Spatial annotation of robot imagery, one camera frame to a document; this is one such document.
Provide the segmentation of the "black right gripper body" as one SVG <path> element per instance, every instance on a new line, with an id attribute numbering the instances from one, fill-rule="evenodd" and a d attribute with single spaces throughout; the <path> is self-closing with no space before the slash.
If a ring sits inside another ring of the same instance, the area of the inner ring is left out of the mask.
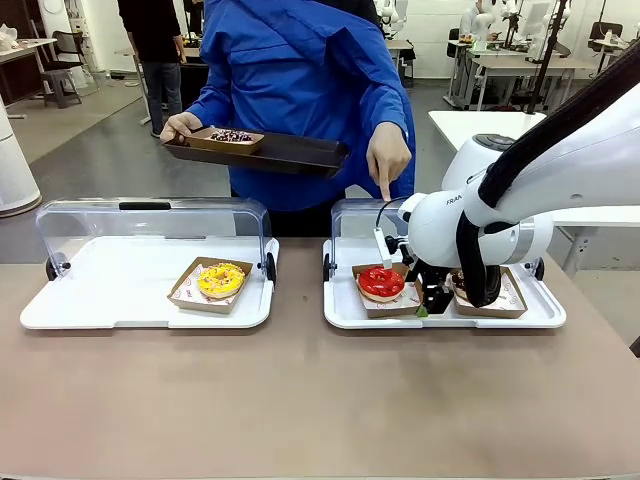
<path id="1" fill-rule="evenodd" d="M 405 281 L 411 283 L 420 278 L 424 294 L 427 293 L 428 289 L 451 293 L 451 287 L 447 284 L 447 277 L 450 271 L 449 267 L 432 266 L 421 259 L 417 259 L 409 268 Z"/>

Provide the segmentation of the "dark brown serving tray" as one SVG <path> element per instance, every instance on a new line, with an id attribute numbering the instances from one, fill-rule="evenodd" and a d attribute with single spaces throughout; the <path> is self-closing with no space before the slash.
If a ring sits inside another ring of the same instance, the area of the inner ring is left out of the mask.
<path id="1" fill-rule="evenodd" d="M 253 154 L 209 151 L 185 143 L 165 143 L 164 147 L 181 160 L 326 178 L 336 175 L 349 156 L 348 147 L 336 141 L 278 133 L 259 134 L 263 134 L 264 139 Z"/>

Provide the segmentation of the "brown paper donut tray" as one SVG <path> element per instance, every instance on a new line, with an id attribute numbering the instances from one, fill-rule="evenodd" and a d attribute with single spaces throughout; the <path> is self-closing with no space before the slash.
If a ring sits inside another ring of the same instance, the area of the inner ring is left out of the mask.
<path id="1" fill-rule="evenodd" d="M 415 282 L 406 282 L 404 290 L 401 294 L 393 301 L 387 303 L 380 303 L 376 301 L 372 301 L 366 298 L 359 290 L 357 285 L 357 276 L 363 270 L 374 267 L 374 266 L 382 266 L 382 265 L 357 265 L 352 267 L 352 276 L 354 278 L 354 283 L 358 291 L 358 295 L 360 300 L 364 306 L 366 311 L 366 315 L 369 319 L 375 318 L 396 318 L 403 315 L 415 315 L 416 309 L 420 304 L 420 300 L 416 293 Z M 402 263 L 393 263 L 393 270 L 400 273 L 405 280 L 405 276 L 409 271 L 409 267 L 403 265 Z"/>
<path id="2" fill-rule="evenodd" d="M 457 312 L 466 316 L 517 319 L 527 312 L 527 304 L 510 269 L 500 267 L 501 288 L 495 301 L 483 307 L 475 307 L 469 301 L 458 297 L 454 290 L 454 304 Z"/>
<path id="3" fill-rule="evenodd" d="M 197 149 L 204 149 L 209 151 L 232 153 L 232 154 L 253 154 L 255 153 L 264 139 L 263 134 L 250 133 L 254 138 L 254 142 L 249 145 L 231 144 L 216 142 L 210 139 L 211 133 L 214 129 L 225 129 L 217 127 L 205 127 L 198 131 L 194 131 L 185 141 L 185 144 Z"/>
<path id="4" fill-rule="evenodd" d="M 235 295 L 225 299 L 208 298 L 197 286 L 197 279 L 202 270 L 218 263 L 234 264 L 245 273 L 245 282 L 241 289 Z M 197 257 L 176 281 L 167 298 L 181 309 L 229 315 L 243 289 L 248 285 L 252 269 L 253 264 L 245 261 Z"/>

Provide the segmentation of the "chocolate donut with sprinkles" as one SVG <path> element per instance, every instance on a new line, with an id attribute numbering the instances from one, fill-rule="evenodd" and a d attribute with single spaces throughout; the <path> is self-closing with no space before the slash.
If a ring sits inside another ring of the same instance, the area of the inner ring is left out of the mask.
<path id="1" fill-rule="evenodd" d="M 254 142 L 251 134 L 233 129 L 214 129 L 210 139 L 216 142 L 249 145 Z"/>

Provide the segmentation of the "person's right forearm blue sleeve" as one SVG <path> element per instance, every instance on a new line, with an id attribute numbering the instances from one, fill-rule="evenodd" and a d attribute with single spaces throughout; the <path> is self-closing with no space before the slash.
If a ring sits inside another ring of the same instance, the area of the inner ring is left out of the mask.
<path id="1" fill-rule="evenodd" d="M 206 84 L 187 111 L 202 126 L 250 126 L 243 91 L 236 85 L 231 67 L 222 62 L 209 66 Z"/>

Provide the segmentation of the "person's left forearm blue sleeve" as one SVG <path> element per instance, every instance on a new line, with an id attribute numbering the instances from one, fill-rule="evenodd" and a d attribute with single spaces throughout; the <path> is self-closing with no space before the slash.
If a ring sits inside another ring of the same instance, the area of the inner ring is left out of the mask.
<path id="1" fill-rule="evenodd" d="M 358 79 L 364 85 L 360 100 L 364 132 L 371 136 L 379 124 L 392 123 L 400 128 L 404 139 L 412 143 L 415 129 L 408 95 L 389 52 L 385 48 L 378 51 L 355 47 L 351 53 Z"/>

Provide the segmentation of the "dark chocolate donut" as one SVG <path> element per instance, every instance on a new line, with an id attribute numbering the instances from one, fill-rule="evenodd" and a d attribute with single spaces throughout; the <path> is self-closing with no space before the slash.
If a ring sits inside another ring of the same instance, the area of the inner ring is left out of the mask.
<path id="1" fill-rule="evenodd" d="M 455 294 L 465 301 L 468 301 L 464 274 L 461 269 L 453 269 L 451 271 L 451 284 Z M 500 270 L 496 273 L 489 273 L 488 285 L 485 287 L 485 293 L 489 298 L 497 297 L 501 288 Z"/>

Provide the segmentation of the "red glazed donut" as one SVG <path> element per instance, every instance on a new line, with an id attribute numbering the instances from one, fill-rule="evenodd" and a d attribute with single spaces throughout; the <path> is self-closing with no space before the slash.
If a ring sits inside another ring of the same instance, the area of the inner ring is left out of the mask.
<path id="1" fill-rule="evenodd" d="M 360 292 L 368 299 L 380 303 L 395 300 L 405 287 L 404 277 L 393 269 L 374 266 L 357 276 Z"/>

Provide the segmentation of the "yellow sprinkled donut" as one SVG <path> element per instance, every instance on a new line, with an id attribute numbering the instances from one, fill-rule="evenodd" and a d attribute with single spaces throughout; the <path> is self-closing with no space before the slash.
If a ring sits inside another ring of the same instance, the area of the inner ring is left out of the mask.
<path id="1" fill-rule="evenodd" d="M 202 270 L 197 279 L 197 286 L 208 298 L 225 299 L 235 295 L 244 282 L 245 273 L 239 266 L 218 263 Z"/>

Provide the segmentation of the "person in blue jacket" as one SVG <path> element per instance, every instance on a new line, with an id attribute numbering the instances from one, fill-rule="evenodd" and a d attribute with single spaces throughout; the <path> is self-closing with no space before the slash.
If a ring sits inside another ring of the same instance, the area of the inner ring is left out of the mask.
<path id="1" fill-rule="evenodd" d="M 346 145 L 349 156 L 333 177 L 231 167 L 233 196 L 268 210 L 277 237 L 326 237 L 331 210 L 357 185 L 382 199 L 369 175 L 360 100 L 364 85 L 355 47 L 388 48 L 373 0 L 206 0 L 200 54 L 209 66 L 228 64 L 243 91 L 249 127 Z M 391 199 L 414 190 L 416 135 L 406 169 L 390 185 Z"/>

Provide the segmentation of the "person's left hand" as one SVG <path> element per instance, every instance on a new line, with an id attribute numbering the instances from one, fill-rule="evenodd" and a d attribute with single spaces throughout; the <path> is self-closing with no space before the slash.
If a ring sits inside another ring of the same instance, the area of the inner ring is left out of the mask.
<path id="1" fill-rule="evenodd" d="M 369 140 L 366 160 L 369 175 L 379 187 L 382 199 L 391 199 L 390 185 L 397 180 L 411 160 L 411 153 L 401 128 L 392 122 L 379 123 Z"/>

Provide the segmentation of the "person's right hand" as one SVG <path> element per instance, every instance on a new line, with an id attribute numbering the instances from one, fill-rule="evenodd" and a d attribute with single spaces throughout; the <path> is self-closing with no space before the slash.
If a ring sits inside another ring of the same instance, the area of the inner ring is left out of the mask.
<path id="1" fill-rule="evenodd" d="M 184 144 L 187 138 L 203 127 L 198 117 L 188 111 L 172 115 L 166 121 L 159 139 L 162 143 Z"/>

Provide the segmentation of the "white display tray base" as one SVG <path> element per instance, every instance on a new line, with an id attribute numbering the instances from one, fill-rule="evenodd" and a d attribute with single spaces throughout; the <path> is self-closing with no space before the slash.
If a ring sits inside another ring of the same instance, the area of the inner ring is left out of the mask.
<path id="1" fill-rule="evenodd" d="M 358 291 L 352 269 L 378 264 L 380 256 L 373 239 L 339 237 L 323 244 L 323 255 L 337 268 L 324 282 L 324 314 L 327 321 L 342 329 L 556 329 L 565 324 L 566 312 L 546 285 L 533 277 L 522 265 L 511 265 L 513 275 L 527 305 L 516 319 L 462 315 L 454 304 L 442 314 L 418 317 L 415 313 L 385 312 L 370 318 Z"/>
<path id="2" fill-rule="evenodd" d="M 275 288 L 263 263 L 278 254 L 277 240 L 257 237 L 97 237 L 27 304 L 20 322 L 30 330 L 256 327 L 269 316 Z M 189 268 L 218 262 L 250 267 L 232 304 L 195 307 L 172 295 Z"/>

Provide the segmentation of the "clear plastic display lid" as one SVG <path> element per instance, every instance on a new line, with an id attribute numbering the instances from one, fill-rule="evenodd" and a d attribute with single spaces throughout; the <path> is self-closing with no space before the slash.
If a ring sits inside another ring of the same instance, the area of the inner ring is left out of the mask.
<path id="1" fill-rule="evenodd" d="M 357 264 L 381 264 L 373 229 L 380 227 L 385 235 L 393 237 L 407 236 L 408 224 L 399 213 L 404 200 L 404 197 L 389 202 L 354 198 L 333 206 L 331 236 L 323 246 L 324 254 L 330 256 L 331 274 Z M 400 258 L 399 252 L 393 256 L 395 261 Z"/>
<path id="2" fill-rule="evenodd" d="M 226 236 L 258 239 L 258 269 L 266 276 L 267 244 L 272 239 L 266 208 L 255 200 L 213 197 L 82 198 L 54 200 L 36 214 L 36 228 L 48 257 L 65 254 L 71 244 L 101 237 L 158 237 L 162 240 L 207 240 Z"/>

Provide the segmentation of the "large white table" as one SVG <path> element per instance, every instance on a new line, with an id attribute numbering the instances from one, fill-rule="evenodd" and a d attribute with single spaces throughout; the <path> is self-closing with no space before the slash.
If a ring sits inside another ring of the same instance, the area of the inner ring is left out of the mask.
<path id="1" fill-rule="evenodd" d="M 545 119 L 542 113 L 498 111 L 430 111 L 429 118 L 447 142 L 459 151 L 476 134 L 519 138 Z M 640 206 L 574 208 L 551 212 L 554 226 L 571 242 L 562 270 L 574 277 L 581 269 L 596 234 L 603 228 L 640 228 Z"/>

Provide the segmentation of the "grey desk with white legs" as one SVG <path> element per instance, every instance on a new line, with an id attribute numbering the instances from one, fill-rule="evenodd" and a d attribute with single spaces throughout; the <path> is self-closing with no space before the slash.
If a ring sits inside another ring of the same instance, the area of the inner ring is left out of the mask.
<path id="1" fill-rule="evenodd" d="M 387 39 L 387 48 L 396 65 L 399 78 L 405 88 L 414 85 L 414 61 L 416 54 L 414 45 L 409 40 Z"/>

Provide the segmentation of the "white background work table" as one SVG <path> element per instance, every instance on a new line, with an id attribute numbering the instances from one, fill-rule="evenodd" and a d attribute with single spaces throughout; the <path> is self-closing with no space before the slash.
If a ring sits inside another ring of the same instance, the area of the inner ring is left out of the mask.
<path id="1" fill-rule="evenodd" d="M 470 44 L 457 40 L 447 43 L 447 56 L 453 60 L 453 69 L 443 100 L 459 110 L 482 110 L 488 104 L 485 96 L 492 78 L 508 80 L 506 91 L 499 101 L 503 106 L 511 100 L 518 83 L 529 85 L 538 74 L 544 73 L 541 109 L 548 111 L 568 99 L 578 73 L 590 74 L 596 70 L 587 61 L 557 55 L 552 56 L 549 66 L 543 69 L 540 64 L 528 61 L 522 52 L 475 50 Z"/>

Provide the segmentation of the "black tripod pole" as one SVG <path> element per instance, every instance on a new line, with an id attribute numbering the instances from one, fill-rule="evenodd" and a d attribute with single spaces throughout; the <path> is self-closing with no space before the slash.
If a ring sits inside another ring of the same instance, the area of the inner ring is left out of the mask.
<path id="1" fill-rule="evenodd" d="M 572 0 L 555 0 L 548 14 L 544 35 L 537 37 L 535 52 L 529 60 L 537 65 L 533 90 L 529 96 L 529 103 L 524 112 L 532 115 L 538 103 L 539 95 L 544 84 L 548 66 L 557 44 L 558 34 L 564 27 L 570 15 Z"/>

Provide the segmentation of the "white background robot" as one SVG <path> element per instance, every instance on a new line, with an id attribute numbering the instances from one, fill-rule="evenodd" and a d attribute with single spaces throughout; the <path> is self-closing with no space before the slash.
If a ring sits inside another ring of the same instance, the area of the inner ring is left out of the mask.
<path id="1" fill-rule="evenodd" d="M 386 39 L 393 39 L 407 20 L 409 0 L 374 0 L 380 29 Z"/>

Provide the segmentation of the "black background swivel chair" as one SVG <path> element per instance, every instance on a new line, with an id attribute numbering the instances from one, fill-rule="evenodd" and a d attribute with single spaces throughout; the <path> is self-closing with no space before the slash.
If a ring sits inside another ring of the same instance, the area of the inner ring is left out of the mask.
<path id="1" fill-rule="evenodd" d="M 624 26 L 620 23 L 596 21 L 592 24 L 587 40 L 587 48 L 591 50 L 598 61 L 591 79 L 598 77 L 611 63 L 614 63 L 633 43 L 622 37 Z"/>

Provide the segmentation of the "bystander in black clothes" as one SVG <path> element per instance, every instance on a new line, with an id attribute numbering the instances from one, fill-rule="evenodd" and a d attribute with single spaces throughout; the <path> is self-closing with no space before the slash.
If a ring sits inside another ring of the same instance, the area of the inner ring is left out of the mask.
<path id="1" fill-rule="evenodd" d="M 156 138 L 164 128 L 163 96 L 170 116 L 182 111 L 180 65 L 186 61 L 173 0 L 117 0 L 119 15 L 142 65 Z"/>

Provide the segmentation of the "white desk behind bystander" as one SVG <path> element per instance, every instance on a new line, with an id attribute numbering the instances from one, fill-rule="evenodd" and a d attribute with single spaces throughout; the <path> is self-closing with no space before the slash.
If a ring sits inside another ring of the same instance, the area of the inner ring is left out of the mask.
<path id="1" fill-rule="evenodd" d="M 149 112 L 148 100 L 147 100 L 147 88 L 146 88 L 144 76 L 141 71 L 141 65 L 137 57 L 137 54 L 134 52 L 134 50 L 131 47 L 115 50 L 114 54 L 125 57 L 125 58 L 130 58 L 134 63 L 138 87 L 141 91 L 142 98 L 144 100 L 144 107 L 146 112 L 145 116 L 139 120 L 139 124 L 141 126 L 145 126 L 151 121 L 151 118 L 150 118 L 150 112 Z"/>

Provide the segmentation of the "black office chair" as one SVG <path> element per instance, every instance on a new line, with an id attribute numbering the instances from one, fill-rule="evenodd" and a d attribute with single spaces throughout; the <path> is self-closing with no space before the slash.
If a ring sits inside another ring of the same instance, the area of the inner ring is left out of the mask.
<path id="1" fill-rule="evenodd" d="M 69 106 L 69 101 L 82 103 L 72 77 L 72 69 L 84 65 L 81 50 L 81 34 L 56 30 L 52 33 L 54 59 L 43 60 L 41 80 L 43 83 L 44 104 L 54 101 L 59 109 Z"/>

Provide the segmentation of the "white cylindrical floor unit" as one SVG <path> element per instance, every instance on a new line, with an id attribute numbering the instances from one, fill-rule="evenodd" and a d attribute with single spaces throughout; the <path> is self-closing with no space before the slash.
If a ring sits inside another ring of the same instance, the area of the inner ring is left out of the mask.
<path id="1" fill-rule="evenodd" d="M 41 201 L 41 192 L 0 96 L 0 218 L 25 213 Z"/>

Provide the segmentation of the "grey background desk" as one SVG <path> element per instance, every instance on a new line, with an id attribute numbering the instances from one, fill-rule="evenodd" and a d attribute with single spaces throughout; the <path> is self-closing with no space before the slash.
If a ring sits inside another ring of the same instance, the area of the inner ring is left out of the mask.
<path id="1" fill-rule="evenodd" d="M 38 71 L 40 74 L 44 72 L 42 61 L 38 55 L 39 47 L 50 47 L 52 44 L 56 43 L 57 40 L 55 38 L 35 38 L 35 39 L 22 39 L 17 40 L 17 47 L 10 48 L 9 50 L 0 51 L 0 65 L 4 65 L 6 63 L 24 58 L 24 57 L 34 57 Z M 9 115 L 6 112 L 6 107 L 4 105 L 4 100 L 0 95 L 0 123 L 8 123 L 11 119 L 24 119 L 25 115 Z"/>

